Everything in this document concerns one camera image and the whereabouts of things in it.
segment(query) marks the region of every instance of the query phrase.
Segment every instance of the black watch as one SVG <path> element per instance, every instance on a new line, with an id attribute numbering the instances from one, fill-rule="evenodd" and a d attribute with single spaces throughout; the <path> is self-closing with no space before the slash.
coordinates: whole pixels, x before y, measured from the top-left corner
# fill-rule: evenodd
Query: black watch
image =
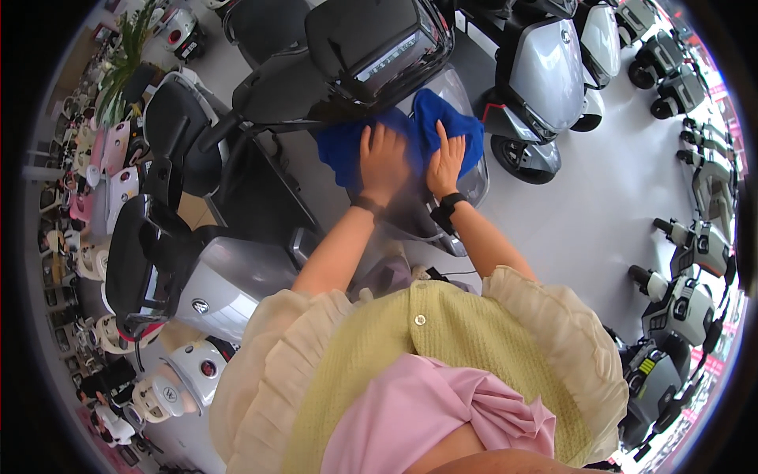
<path id="1" fill-rule="evenodd" d="M 379 206 L 373 199 L 366 196 L 358 196 L 351 203 L 351 206 L 365 209 L 374 215 L 374 223 L 376 224 L 381 216 L 384 215 L 384 207 Z"/>
<path id="2" fill-rule="evenodd" d="M 439 225 L 448 235 L 453 235 L 456 229 L 450 222 L 450 216 L 456 211 L 456 202 L 466 201 L 466 196 L 461 193 L 448 194 L 440 200 L 439 207 L 432 210 L 429 217 Z"/>

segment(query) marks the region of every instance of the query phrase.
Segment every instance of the hand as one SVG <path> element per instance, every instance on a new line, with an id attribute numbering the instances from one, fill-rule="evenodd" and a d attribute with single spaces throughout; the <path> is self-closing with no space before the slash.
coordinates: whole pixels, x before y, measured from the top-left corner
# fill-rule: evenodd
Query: hand
<path id="1" fill-rule="evenodd" d="M 441 121 L 437 121 L 437 134 L 440 135 L 440 149 L 432 154 L 429 161 L 427 186 L 434 197 L 441 201 L 448 194 L 458 192 L 456 184 L 466 151 L 466 137 L 461 135 L 448 140 Z"/>
<path id="2" fill-rule="evenodd" d="M 405 159 L 406 138 L 377 123 L 369 147 L 370 140 L 371 127 L 366 125 L 361 133 L 361 196 L 372 199 L 379 206 L 387 206 L 411 174 Z"/>

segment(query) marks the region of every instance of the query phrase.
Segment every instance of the pink fabric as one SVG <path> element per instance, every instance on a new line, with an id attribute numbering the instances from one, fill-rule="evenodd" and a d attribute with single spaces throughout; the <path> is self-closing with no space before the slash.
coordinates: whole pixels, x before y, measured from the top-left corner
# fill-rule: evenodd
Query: pink fabric
<path id="1" fill-rule="evenodd" d="M 527 405 L 489 372 L 403 354 L 337 423 L 321 472 L 403 472 L 466 422 L 488 450 L 514 447 L 553 457 L 556 416 L 539 397 Z"/>

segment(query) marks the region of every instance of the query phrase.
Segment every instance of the woman's left hand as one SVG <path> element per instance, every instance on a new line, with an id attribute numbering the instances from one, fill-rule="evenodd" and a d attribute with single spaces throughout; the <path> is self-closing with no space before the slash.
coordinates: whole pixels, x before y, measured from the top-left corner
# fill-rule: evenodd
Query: woman's left hand
<path id="1" fill-rule="evenodd" d="M 395 130 L 376 124 L 371 141 L 371 127 L 361 134 L 361 196 L 386 206 L 411 174 L 405 158 L 406 138 Z"/>

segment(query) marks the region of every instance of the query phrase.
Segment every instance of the scooter logo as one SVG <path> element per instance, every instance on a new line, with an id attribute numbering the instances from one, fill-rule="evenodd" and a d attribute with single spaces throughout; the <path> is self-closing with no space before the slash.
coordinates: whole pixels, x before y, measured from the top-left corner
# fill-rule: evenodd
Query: scooter logo
<path id="1" fill-rule="evenodd" d="M 197 300 L 192 300 L 192 308 L 198 314 L 206 314 L 211 307 L 208 306 L 208 304 L 205 301 L 197 299 Z"/>
<path id="2" fill-rule="evenodd" d="M 170 387 L 166 387 L 163 389 L 163 396 L 166 397 L 166 400 L 168 400 L 168 403 L 173 403 L 177 401 L 177 392 L 175 392 Z"/>

